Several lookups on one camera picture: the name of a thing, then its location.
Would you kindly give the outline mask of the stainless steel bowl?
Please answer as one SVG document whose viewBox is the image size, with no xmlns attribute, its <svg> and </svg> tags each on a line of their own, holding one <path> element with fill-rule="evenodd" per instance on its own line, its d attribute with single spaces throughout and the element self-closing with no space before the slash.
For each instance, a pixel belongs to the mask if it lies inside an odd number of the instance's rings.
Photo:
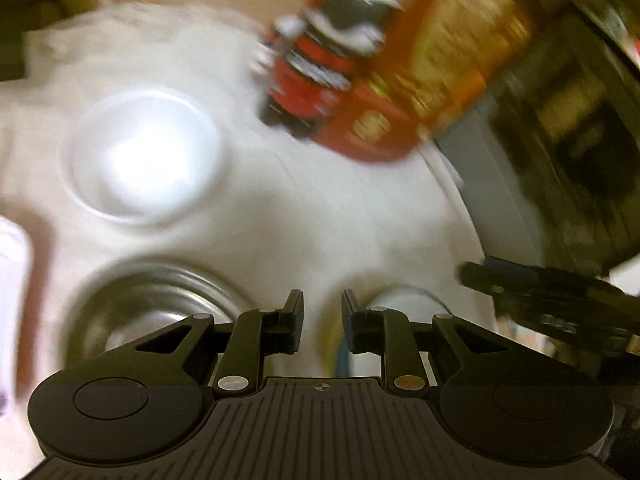
<svg viewBox="0 0 640 480">
<path fill-rule="evenodd" d="M 120 260 L 91 274 L 66 307 L 58 366 L 69 367 L 194 314 L 231 323 L 255 303 L 211 270 L 180 260 Z"/>
</svg>

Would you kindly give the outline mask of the panda figurine red jacket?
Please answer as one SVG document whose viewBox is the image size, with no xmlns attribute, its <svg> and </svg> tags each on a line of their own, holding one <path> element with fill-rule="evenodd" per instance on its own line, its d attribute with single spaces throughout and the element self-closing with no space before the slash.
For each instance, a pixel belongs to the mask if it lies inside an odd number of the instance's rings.
<svg viewBox="0 0 640 480">
<path fill-rule="evenodd" d="M 265 84 L 260 121 L 308 138 L 344 102 L 385 41 L 400 0 L 305 0 L 273 20 L 250 61 Z"/>
</svg>

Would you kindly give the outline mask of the white paper bowl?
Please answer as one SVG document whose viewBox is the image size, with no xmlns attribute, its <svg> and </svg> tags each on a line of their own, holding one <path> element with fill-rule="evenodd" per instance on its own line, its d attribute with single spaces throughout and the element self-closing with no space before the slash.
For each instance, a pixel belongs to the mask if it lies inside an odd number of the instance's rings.
<svg viewBox="0 0 640 480">
<path fill-rule="evenodd" d="M 227 166 L 224 129 L 192 96 L 142 86 L 99 100 L 58 152 L 70 198 L 121 226 L 173 222 L 213 191 Z"/>
</svg>

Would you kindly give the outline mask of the glass tank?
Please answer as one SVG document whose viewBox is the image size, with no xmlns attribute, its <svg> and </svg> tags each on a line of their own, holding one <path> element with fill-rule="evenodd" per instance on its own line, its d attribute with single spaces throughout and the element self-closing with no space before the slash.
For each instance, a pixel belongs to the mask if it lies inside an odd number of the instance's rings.
<svg viewBox="0 0 640 480">
<path fill-rule="evenodd" d="M 614 6 L 567 6 L 437 138 L 484 253 L 604 275 L 639 251 L 639 69 Z"/>
</svg>

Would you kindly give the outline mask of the blue enamel bowl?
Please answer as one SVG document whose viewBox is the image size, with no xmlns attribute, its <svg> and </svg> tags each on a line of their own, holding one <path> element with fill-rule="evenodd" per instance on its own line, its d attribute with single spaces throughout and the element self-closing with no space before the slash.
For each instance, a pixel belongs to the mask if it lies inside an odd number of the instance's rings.
<svg viewBox="0 0 640 480">
<path fill-rule="evenodd" d="M 428 290 L 414 286 L 394 286 L 373 297 L 367 308 L 391 308 L 404 312 L 411 322 L 431 323 L 436 314 L 450 314 L 450 310 Z M 330 359 L 329 370 L 334 377 L 380 377 L 382 359 L 373 353 L 352 354 L 338 323 L 336 357 Z"/>
</svg>

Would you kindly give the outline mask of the white fluffy cloth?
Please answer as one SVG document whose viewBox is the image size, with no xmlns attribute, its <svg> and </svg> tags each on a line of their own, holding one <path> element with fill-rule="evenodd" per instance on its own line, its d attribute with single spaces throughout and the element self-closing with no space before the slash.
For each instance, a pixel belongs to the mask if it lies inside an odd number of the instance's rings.
<svg viewBox="0 0 640 480">
<path fill-rule="evenodd" d="M 90 276 L 118 260 L 162 255 L 222 275 L 262 309 L 305 296 L 302 345 L 280 375 L 324 375 L 341 292 L 362 300 L 394 285 L 428 290 L 456 315 L 494 328 L 491 302 L 462 287 L 457 265 L 482 250 L 436 148 L 391 165 L 358 164 L 265 127 L 247 69 L 259 26 L 205 4 L 107 2 L 31 32 L 29 74 L 1 87 L 1 211 L 34 244 L 18 347 L 17 406 L 1 421 L 1 474 L 41 460 L 25 401 L 60 366 L 64 315 Z M 224 177 L 192 214 L 164 226 L 118 226 L 67 194 L 61 142 L 92 103 L 159 84 L 193 96 L 224 127 Z"/>
</svg>

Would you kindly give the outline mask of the red quail eggs bag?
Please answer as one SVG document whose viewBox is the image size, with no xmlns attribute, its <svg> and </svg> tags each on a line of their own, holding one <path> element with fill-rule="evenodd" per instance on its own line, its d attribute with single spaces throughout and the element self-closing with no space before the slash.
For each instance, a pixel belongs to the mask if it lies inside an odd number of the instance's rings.
<svg viewBox="0 0 640 480">
<path fill-rule="evenodd" d="M 362 162 L 408 156 L 482 96 L 541 13 L 539 0 L 411 0 L 314 142 Z"/>
</svg>

